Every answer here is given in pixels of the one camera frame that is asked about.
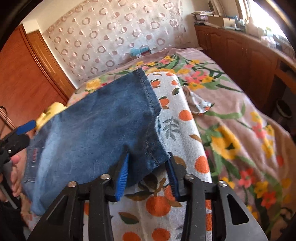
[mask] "bed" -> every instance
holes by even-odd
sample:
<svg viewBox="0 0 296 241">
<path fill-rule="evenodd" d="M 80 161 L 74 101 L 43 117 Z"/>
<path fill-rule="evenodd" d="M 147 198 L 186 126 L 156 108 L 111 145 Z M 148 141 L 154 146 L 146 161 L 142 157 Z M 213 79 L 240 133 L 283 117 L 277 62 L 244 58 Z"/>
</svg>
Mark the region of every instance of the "bed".
<svg viewBox="0 0 296 241">
<path fill-rule="evenodd" d="M 164 49 L 140 57 L 84 83 L 70 98 L 73 105 L 87 94 L 142 67 L 162 106 L 160 137 L 175 159 L 204 181 L 226 181 L 242 198 L 267 237 L 275 240 L 296 209 L 296 146 L 275 121 L 258 111 L 243 91 L 208 56 L 196 49 Z M 212 107 L 193 115 L 182 86 Z M 207 240 L 211 208 L 207 206 Z M 23 216 L 33 228 L 38 220 Z M 171 195 L 165 170 L 156 169 L 110 204 L 115 240 L 178 240 L 185 206 Z M 85 223 L 88 221 L 85 205 Z"/>
</svg>

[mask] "box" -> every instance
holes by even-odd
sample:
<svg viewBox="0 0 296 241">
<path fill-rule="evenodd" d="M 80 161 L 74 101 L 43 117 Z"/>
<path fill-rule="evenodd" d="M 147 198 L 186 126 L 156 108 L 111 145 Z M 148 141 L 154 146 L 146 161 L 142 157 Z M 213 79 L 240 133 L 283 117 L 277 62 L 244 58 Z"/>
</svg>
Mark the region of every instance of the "box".
<svg viewBox="0 0 296 241">
<path fill-rule="evenodd" d="M 213 17 L 208 16 L 207 20 L 211 24 L 218 25 L 220 27 L 232 27 L 235 24 L 235 20 L 232 18 L 225 18 L 225 17 Z"/>
</svg>

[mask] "window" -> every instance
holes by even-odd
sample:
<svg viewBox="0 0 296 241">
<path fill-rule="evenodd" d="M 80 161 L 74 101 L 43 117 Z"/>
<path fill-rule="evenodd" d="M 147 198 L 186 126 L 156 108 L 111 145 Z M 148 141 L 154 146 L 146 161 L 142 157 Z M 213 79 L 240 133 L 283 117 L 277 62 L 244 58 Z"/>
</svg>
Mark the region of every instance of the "window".
<svg viewBox="0 0 296 241">
<path fill-rule="evenodd" d="M 274 34 L 281 35 L 286 38 L 283 31 L 280 29 L 279 25 L 274 21 L 274 19 L 269 16 L 267 12 L 263 8 L 261 8 L 254 0 L 248 0 L 248 4 L 241 4 L 241 1 L 247 2 L 246 0 L 239 0 L 242 12 L 246 10 L 245 6 L 249 6 L 250 16 L 253 18 L 254 25 L 266 29 L 266 27 L 270 28 Z"/>
</svg>

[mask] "wooden furniture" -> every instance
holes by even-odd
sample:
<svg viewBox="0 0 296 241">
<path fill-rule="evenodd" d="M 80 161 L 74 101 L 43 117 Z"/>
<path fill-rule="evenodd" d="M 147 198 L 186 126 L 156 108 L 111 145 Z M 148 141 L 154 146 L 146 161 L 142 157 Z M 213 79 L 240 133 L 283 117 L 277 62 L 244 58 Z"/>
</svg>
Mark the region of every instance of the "wooden furniture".
<svg viewBox="0 0 296 241">
<path fill-rule="evenodd" d="M 25 37 L 30 45 L 28 48 L 32 49 L 31 54 L 48 81 L 55 87 L 63 99 L 68 101 L 74 93 L 75 87 L 52 55 L 40 31 L 36 30 L 26 34 Z"/>
<path fill-rule="evenodd" d="M 16 126 L 36 120 L 54 102 L 67 103 L 40 69 L 24 36 L 22 26 L 17 27 L 0 52 L 0 105 Z M 9 132 L 5 127 L 1 137 Z"/>
<path fill-rule="evenodd" d="M 205 54 L 265 114 L 271 114 L 286 86 L 296 93 L 296 63 L 282 52 L 244 33 L 198 25 L 195 30 Z"/>
</svg>

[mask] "metal rivet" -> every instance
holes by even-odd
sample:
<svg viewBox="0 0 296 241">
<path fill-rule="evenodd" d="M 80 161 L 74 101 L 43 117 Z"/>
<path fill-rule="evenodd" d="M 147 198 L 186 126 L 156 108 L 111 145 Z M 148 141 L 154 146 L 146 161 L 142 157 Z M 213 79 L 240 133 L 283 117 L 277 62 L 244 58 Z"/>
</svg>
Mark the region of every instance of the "metal rivet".
<svg viewBox="0 0 296 241">
<path fill-rule="evenodd" d="M 194 179 L 194 176 L 192 174 L 186 174 L 185 175 L 185 179 L 187 179 L 187 180 L 193 180 Z"/>
<path fill-rule="evenodd" d="M 70 187 L 70 188 L 73 188 L 73 187 L 76 187 L 76 182 L 74 182 L 74 181 L 72 181 L 72 182 L 69 182 L 68 183 L 68 187 Z"/>
<path fill-rule="evenodd" d="M 228 185 L 227 182 L 225 182 L 225 181 L 219 181 L 218 184 L 221 187 L 226 187 Z"/>
<path fill-rule="evenodd" d="M 101 176 L 101 179 L 102 179 L 102 180 L 108 180 L 108 179 L 110 179 L 110 175 L 109 175 L 109 174 L 103 174 L 103 175 Z"/>
</svg>

